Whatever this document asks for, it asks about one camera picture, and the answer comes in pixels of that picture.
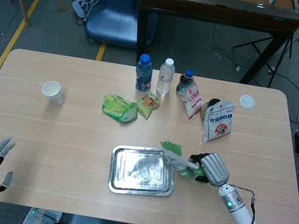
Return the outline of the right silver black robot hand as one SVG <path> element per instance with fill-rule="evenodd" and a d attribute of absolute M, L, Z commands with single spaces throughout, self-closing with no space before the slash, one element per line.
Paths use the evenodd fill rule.
<path fill-rule="evenodd" d="M 196 169 L 191 168 L 193 180 L 210 183 L 214 187 L 228 182 L 229 171 L 218 153 L 193 154 L 188 160 L 197 165 Z"/>

